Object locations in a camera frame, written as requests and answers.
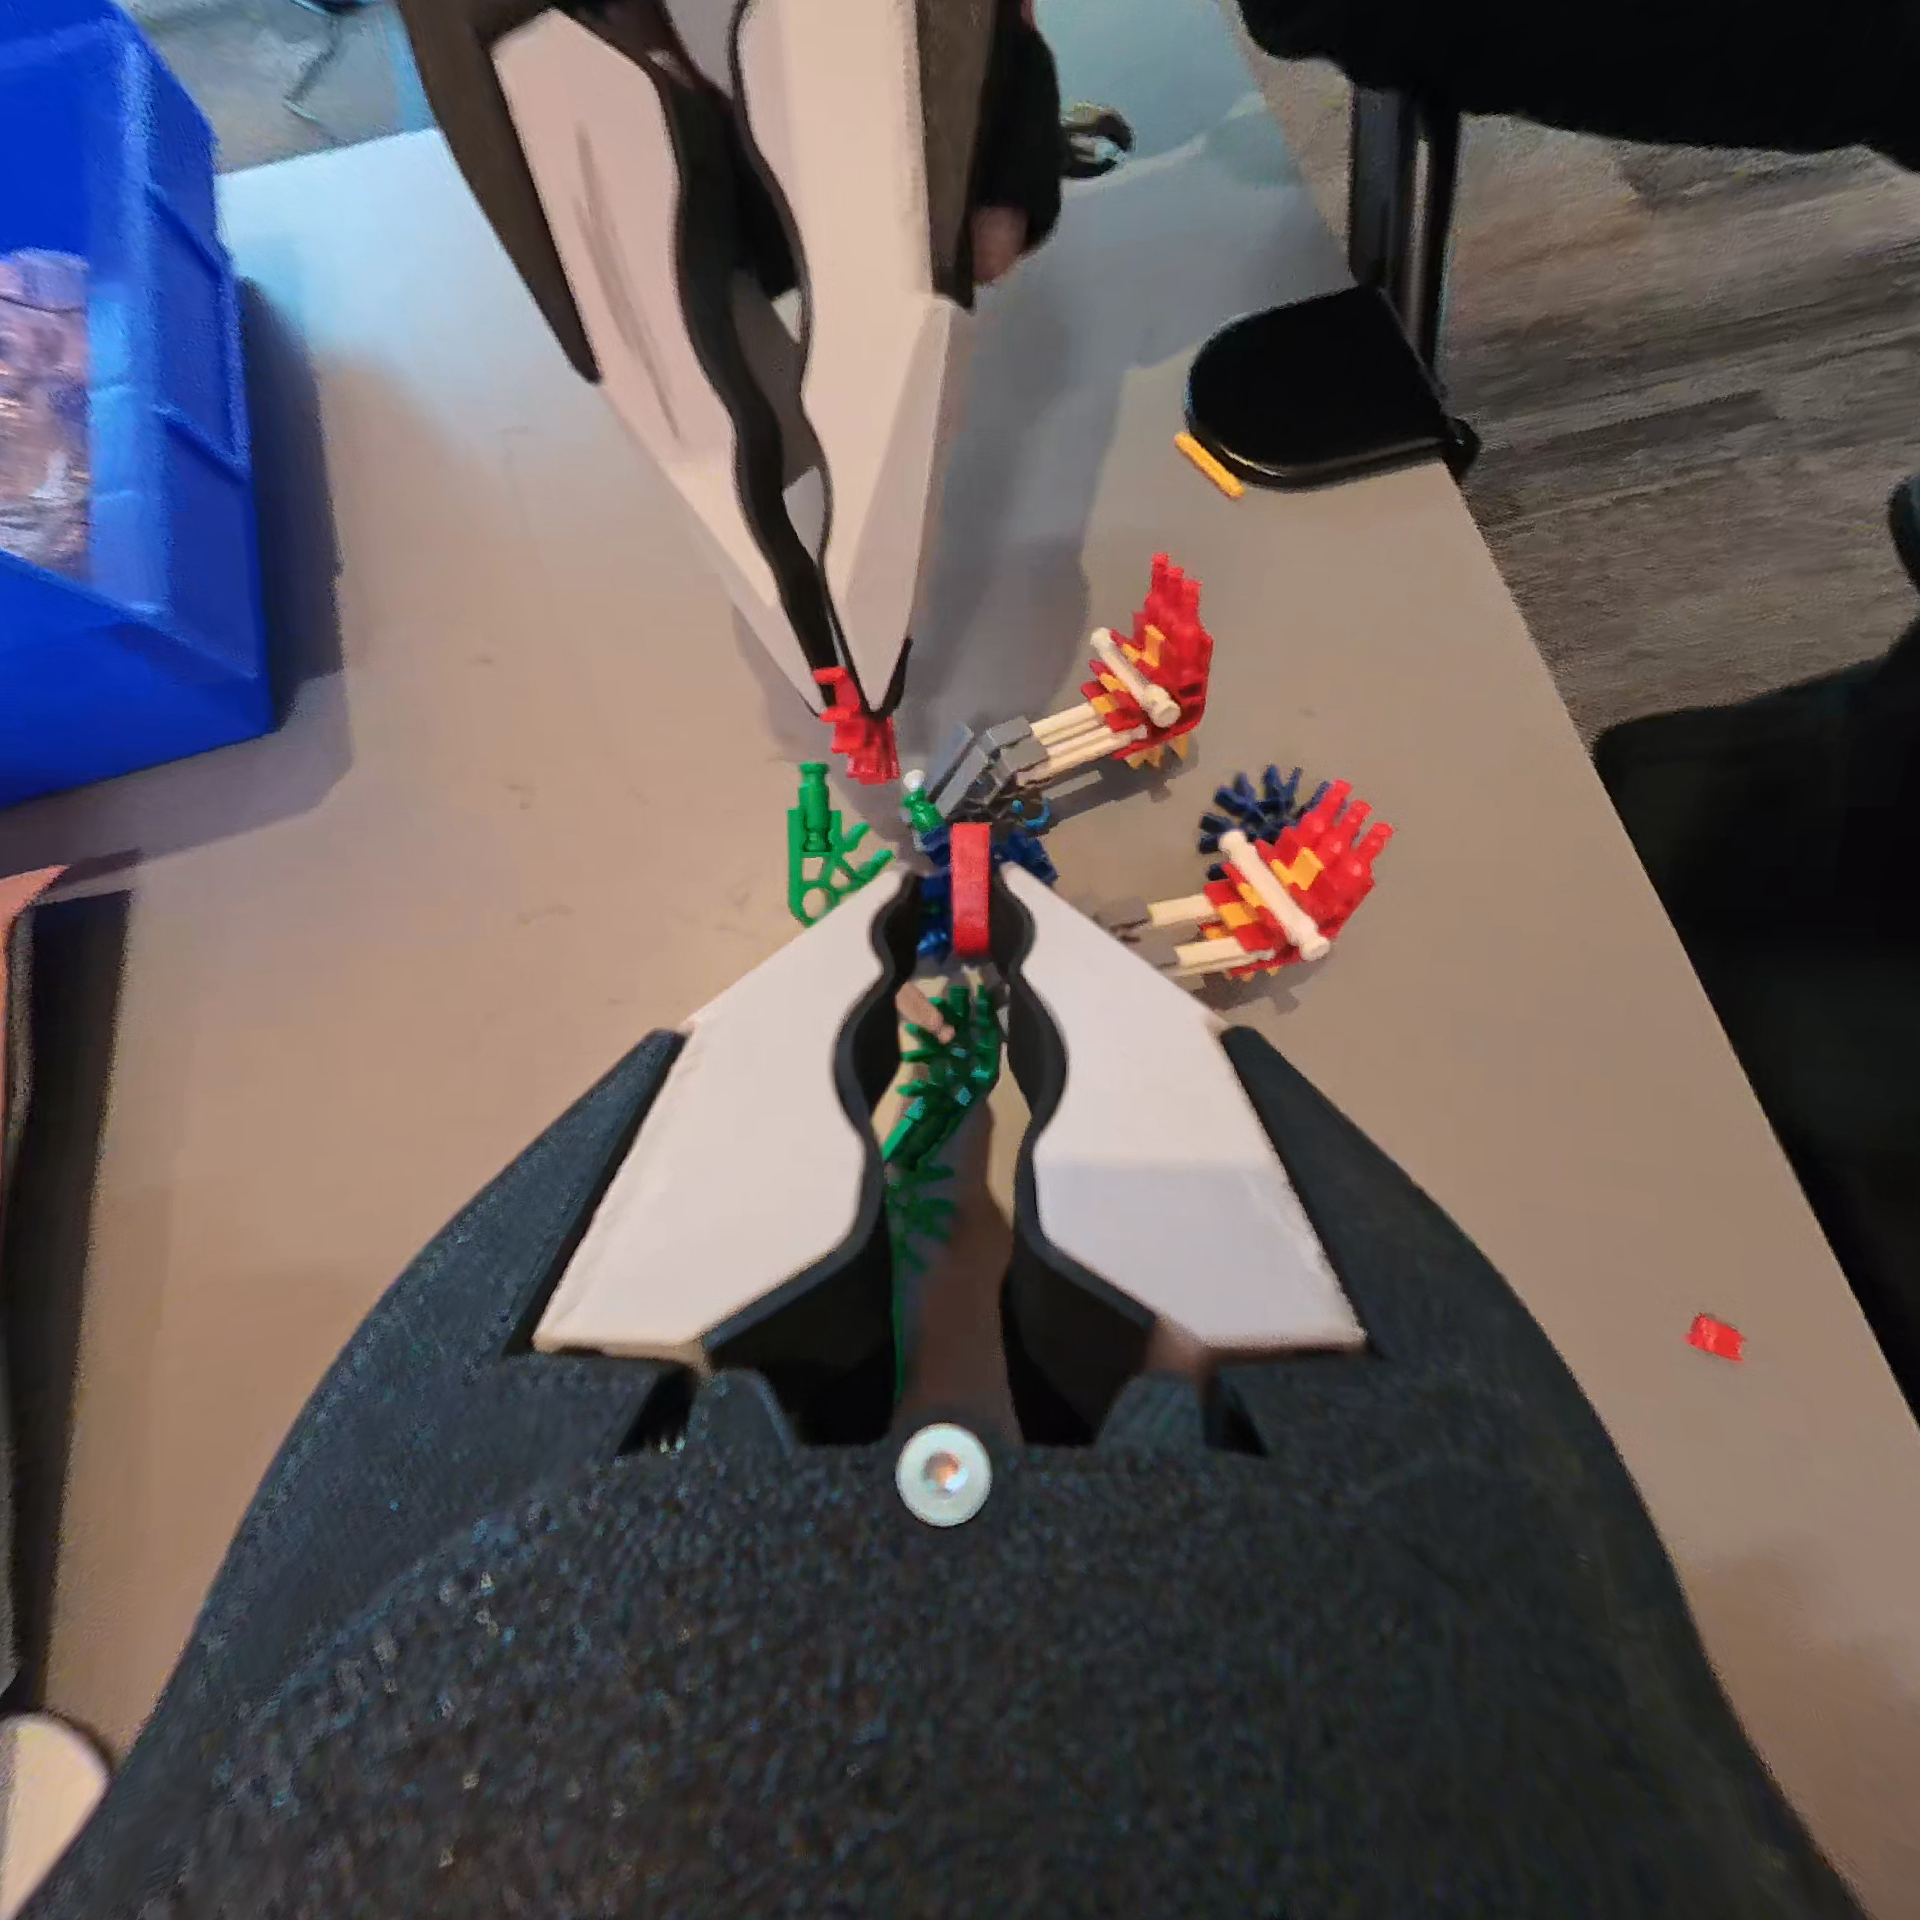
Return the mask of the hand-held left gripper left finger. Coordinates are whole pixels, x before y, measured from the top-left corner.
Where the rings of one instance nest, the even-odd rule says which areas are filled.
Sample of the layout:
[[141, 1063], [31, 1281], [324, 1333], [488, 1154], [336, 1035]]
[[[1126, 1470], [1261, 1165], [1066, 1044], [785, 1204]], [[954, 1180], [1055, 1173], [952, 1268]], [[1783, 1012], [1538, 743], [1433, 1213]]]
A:
[[557, 1266], [537, 1354], [757, 1374], [807, 1445], [892, 1431], [874, 1110], [919, 930], [914, 877], [879, 877], [682, 1022]]

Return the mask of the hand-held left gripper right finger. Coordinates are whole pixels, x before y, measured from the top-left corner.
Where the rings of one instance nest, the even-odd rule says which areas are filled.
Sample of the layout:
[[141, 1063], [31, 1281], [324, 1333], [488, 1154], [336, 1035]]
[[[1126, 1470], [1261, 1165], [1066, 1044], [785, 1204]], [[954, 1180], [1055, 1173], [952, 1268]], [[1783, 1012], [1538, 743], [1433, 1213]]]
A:
[[1000, 1286], [1023, 1435], [1092, 1439], [1166, 1329], [1228, 1365], [1359, 1354], [1240, 1030], [1023, 870], [996, 877], [996, 973], [1026, 1103]]

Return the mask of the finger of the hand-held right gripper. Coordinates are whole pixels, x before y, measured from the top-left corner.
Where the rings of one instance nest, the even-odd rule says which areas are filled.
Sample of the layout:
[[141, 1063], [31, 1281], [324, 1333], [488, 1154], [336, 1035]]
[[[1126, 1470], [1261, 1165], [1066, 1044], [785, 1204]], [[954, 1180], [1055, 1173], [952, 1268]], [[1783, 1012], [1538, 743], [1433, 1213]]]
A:
[[794, 689], [840, 665], [831, 492], [804, 415], [807, 301], [783, 191], [666, 4], [551, 7], [494, 70], [597, 382]]
[[800, 411], [822, 455], [818, 559], [838, 663], [873, 708], [928, 602], [964, 380], [938, 227], [962, 181], [928, 156], [922, 4], [740, 4], [735, 108], [780, 190], [804, 321]]

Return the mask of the blue and green toy model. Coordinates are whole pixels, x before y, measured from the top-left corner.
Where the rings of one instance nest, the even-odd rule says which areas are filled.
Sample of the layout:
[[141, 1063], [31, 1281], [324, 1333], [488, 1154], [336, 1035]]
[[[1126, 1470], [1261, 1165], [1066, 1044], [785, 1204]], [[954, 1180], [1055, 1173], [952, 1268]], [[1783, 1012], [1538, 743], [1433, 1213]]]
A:
[[[1000, 1075], [1000, 1010], [985, 975], [968, 972], [958, 946], [952, 850], [981, 853], [985, 873], [1015, 866], [1044, 885], [1058, 879], [1044, 835], [1044, 801], [994, 801], [962, 806], [954, 823], [919, 789], [902, 790], [914, 846], [906, 900], [914, 953], [895, 987], [901, 1071], [894, 1109], [879, 1132], [881, 1215], [894, 1268], [895, 1387], [910, 1355], [910, 1289], [928, 1254], [948, 1242], [954, 1202], [948, 1151], [964, 1119], [977, 1114]], [[892, 850], [865, 849], [869, 828], [847, 825], [831, 803], [828, 764], [804, 758], [783, 815], [783, 895], [794, 924], [821, 924], [836, 906], [886, 876]]]

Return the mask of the red yellow claw toy assembly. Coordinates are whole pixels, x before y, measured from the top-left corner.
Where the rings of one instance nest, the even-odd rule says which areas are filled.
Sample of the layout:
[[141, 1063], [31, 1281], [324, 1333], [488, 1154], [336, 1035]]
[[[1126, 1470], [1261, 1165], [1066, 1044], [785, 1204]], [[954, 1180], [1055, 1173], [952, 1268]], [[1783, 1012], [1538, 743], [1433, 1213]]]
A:
[[1274, 844], [1224, 831], [1217, 855], [1198, 853], [1206, 876], [1196, 891], [1110, 903], [1095, 924], [1186, 987], [1316, 964], [1374, 891], [1391, 837], [1346, 782], [1329, 782]]
[[1036, 801], [1095, 767], [1160, 767], [1186, 757], [1204, 719], [1213, 637], [1201, 585], [1169, 554], [1152, 555], [1128, 627], [1097, 627], [1077, 699], [1037, 718], [960, 726], [943, 757], [902, 778], [902, 814], [916, 829], [972, 812]]

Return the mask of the person's right hand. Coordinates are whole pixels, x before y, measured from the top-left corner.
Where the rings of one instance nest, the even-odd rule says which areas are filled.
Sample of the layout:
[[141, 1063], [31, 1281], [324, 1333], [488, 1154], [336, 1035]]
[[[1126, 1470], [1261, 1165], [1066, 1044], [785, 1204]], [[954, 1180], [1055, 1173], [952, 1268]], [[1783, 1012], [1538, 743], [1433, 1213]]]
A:
[[1041, 249], [1063, 211], [1063, 95], [1037, 11], [996, 2], [991, 25], [966, 205], [974, 285]]

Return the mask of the blue snowflake connector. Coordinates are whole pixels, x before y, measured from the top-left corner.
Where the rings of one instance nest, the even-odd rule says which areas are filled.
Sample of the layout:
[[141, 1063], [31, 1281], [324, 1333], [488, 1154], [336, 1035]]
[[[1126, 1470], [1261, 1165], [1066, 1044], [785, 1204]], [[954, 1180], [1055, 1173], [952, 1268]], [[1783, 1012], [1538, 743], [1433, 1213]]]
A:
[[1213, 790], [1212, 810], [1198, 820], [1196, 849], [1204, 857], [1221, 853], [1224, 831], [1238, 829], [1252, 841], [1274, 844], [1287, 828], [1327, 793], [1329, 782], [1308, 785], [1301, 765], [1282, 772], [1269, 764], [1258, 779], [1238, 772]]

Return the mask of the blue plastic bin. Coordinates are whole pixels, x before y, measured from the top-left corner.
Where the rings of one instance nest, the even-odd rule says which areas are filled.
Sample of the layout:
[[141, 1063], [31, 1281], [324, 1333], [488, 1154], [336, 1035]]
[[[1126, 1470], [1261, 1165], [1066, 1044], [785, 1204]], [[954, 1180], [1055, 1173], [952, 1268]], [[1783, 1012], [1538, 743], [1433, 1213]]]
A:
[[1, 555], [1, 801], [269, 732], [242, 355], [207, 121], [132, 15], [1, 4], [1, 254], [86, 262], [86, 579]]

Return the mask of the clear plastic bag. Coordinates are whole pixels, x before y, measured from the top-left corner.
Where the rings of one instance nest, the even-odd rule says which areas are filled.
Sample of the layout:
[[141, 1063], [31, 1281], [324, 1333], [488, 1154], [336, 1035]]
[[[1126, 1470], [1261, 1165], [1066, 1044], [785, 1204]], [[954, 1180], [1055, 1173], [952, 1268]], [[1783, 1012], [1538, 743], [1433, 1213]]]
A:
[[68, 581], [88, 573], [88, 267], [1, 255], [1, 547]]

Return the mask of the person's black clothed body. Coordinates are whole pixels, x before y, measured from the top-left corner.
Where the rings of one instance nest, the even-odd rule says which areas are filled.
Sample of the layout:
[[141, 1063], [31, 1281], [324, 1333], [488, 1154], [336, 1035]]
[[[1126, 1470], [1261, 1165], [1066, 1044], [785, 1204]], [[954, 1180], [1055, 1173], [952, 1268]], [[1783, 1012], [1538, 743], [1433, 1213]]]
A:
[[1593, 765], [1918, 1411], [1918, 627]]

